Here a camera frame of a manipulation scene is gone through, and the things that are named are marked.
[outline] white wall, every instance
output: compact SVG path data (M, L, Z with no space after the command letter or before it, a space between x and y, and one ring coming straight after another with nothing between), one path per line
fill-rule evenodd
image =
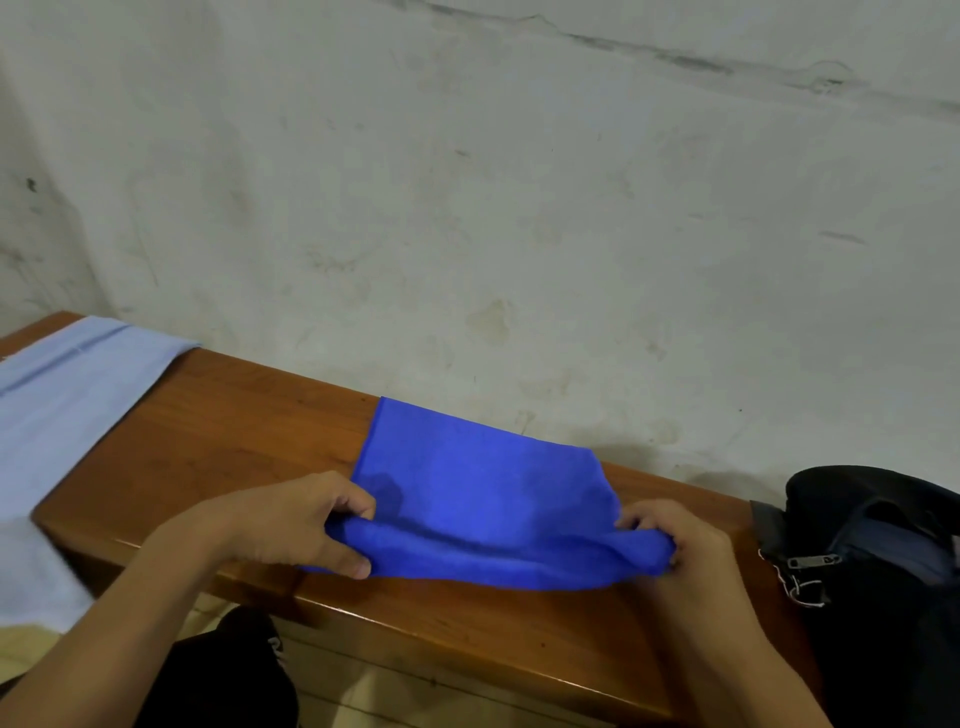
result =
M0 335L63 308L109 313L77 210L40 158L0 60Z
M738 495L956 487L960 8L450 5L9 0L109 303Z

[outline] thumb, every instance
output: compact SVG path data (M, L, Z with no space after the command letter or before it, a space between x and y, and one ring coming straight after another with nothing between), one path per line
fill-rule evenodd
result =
M370 561L365 556L329 536L324 536L314 566L349 576L351 579L366 579L370 576L371 569Z

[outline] black pants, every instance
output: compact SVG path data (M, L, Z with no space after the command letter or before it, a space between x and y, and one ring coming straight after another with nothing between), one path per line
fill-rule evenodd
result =
M212 632L173 645L135 728L296 728L297 691L280 666L280 654L270 618L237 607ZM18 680L0 686L0 699Z

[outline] fingernail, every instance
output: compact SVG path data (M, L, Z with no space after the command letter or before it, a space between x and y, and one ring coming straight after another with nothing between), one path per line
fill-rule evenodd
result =
M363 561L361 562L356 569L353 570L354 579L366 579L370 576L370 562Z

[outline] wooden table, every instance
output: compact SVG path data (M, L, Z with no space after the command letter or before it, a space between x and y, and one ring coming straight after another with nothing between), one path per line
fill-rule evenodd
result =
M0 339L0 356L78 318L58 313ZM154 528L204 498L311 472L350 475L376 404L370 395L194 350L37 507L34 520L68 556L127 564ZM732 534L767 634L816 686L798 615L757 556L748 503L616 465L604 469L622 500L672 497ZM692 719L688 693L664 669L660 627L626 587L537 593L353 582L235 564L210 591L342 629L357 656L372 662L397 654L439 662L622 723Z

